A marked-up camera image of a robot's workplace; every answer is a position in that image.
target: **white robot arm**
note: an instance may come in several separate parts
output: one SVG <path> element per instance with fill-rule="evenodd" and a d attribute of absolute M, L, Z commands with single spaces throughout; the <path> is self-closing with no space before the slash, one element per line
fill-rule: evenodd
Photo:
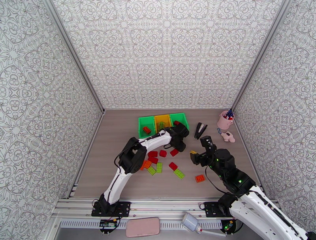
<path fill-rule="evenodd" d="M 206 152 L 191 152 L 191 160 L 212 169 L 231 192 L 218 200 L 224 215 L 241 220 L 265 240 L 316 240 L 314 232 L 306 232 L 296 225 L 266 197 L 254 180 L 236 168 L 235 159 L 227 149 L 217 149 L 210 136 L 200 141 Z"/>
<path fill-rule="evenodd" d="M 186 148 L 183 138 L 188 135 L 188 129 L 182 123 L 177 122 L 176 126 L 166 127 L 148 138 L 136 139 L 132 137 L 117 156 L 120 158 L 117 172 L 108 189 L 101 194 L 99 201 L 94 203 L 91 215 L 113 216 L 117 214 L 118 216 L 128 216 L 129 203 L 119 202 L 120 195 L 129 178 L 141 168 L 147 152 L 168 144 L 182 152 Z"/>
<path fill-rule="evenodd" d="M 146 152 L 150 152 L 160 146 L 164 146 L 170 143 L 171 136 L 165 131 L 161 130 L 158 137 L 152 139 L 139 139 L 138 142 L 146 148 Z M 125 170 L 120 166 L 109 186 L 104 192 L 104 196 L 108 196 L 107 202 L 112 205 L 120 199 L 120 195 L 133 173 L 125 173 Z"/>

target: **yellow plastic bin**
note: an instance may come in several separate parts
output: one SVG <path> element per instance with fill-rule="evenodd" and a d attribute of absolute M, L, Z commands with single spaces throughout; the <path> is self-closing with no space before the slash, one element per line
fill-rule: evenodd
<path fill-rule="evenodd" d="M 154 118 L 155 118 L 156 133 L 158 133 L 161 130 L 161 129 L 159 129 L 161 122 L 164 123 L 164 128 L 172 127 L 169 114 L 157 115 L 157 116 L 154 116 Z"/>

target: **pink phone case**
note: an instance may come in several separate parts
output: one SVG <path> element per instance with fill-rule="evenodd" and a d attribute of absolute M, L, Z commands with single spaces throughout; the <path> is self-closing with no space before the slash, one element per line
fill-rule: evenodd
<path fill-rule="evenodd" d="M 158 235 L 159 232 L 160 223 L 157 217 L 129 220 L 126 224 L 128 238 Z"/>

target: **black stapler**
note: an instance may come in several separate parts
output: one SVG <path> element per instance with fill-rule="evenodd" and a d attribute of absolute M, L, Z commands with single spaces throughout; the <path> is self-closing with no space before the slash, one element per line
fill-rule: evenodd
<path fill-rule="evenodd" d="M 199 139 L 202 136 L 202 134 L 206 128 L 207 128 L 207 125 L 204 125 L 203 123 L 199 122 L 196 126 L 194 138 Z"/>

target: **white wall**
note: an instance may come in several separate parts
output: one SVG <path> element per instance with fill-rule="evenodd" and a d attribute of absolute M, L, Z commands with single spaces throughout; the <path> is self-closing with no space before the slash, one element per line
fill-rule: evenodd
<path fill-rule="evenodd" d="M 281 0 L 54 0 L 103 107 L 226 108 Z"/>
<path fill-rule="evenodd" d="M 41 0 L 0 19 L 0 239 L 40 239 L 101 111 Z"/>
<path fill-rule="evenodd" d="M 316 2 L 295 0 L 237 105 L 269 197 L 316 231 Z"/>

